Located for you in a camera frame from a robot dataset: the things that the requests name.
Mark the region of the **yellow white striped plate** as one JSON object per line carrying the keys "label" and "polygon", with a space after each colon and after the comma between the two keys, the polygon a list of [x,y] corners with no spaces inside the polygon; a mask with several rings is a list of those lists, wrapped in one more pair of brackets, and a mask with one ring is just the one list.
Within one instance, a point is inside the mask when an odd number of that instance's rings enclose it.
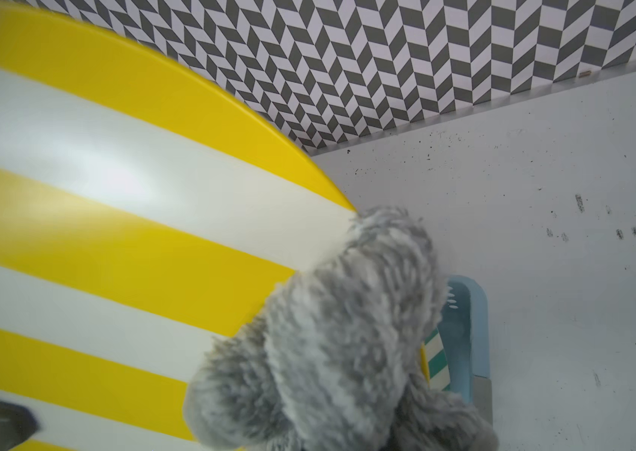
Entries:
{"label": "yellow white striped plate", "polygon": [[355,210],[162,54],[0,1],[0,401],[26,450],[195,450],[187,382]]}

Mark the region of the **grey fluffy cloth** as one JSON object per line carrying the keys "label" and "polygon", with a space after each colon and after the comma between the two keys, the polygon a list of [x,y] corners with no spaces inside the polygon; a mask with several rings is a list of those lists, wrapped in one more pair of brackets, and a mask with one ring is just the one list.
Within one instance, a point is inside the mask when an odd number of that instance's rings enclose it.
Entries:
{"label": "grey fluffy cloth", "polygon": [[337,251],[214,344],[187,387],[186,425],[212,450],[495,450],[479,411],[422,372],[448,297],[419,219],[361,212]]}

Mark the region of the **green white striped plate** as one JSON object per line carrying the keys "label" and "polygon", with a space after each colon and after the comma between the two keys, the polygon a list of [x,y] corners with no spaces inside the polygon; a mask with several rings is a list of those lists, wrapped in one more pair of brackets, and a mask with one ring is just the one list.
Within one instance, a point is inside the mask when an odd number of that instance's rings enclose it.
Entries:
{"label": "green white striped plate", "polygon": [[439,331],[431,332],[424,342],[423,356],[430,389],[446,391],[451,388],[448,356]]}

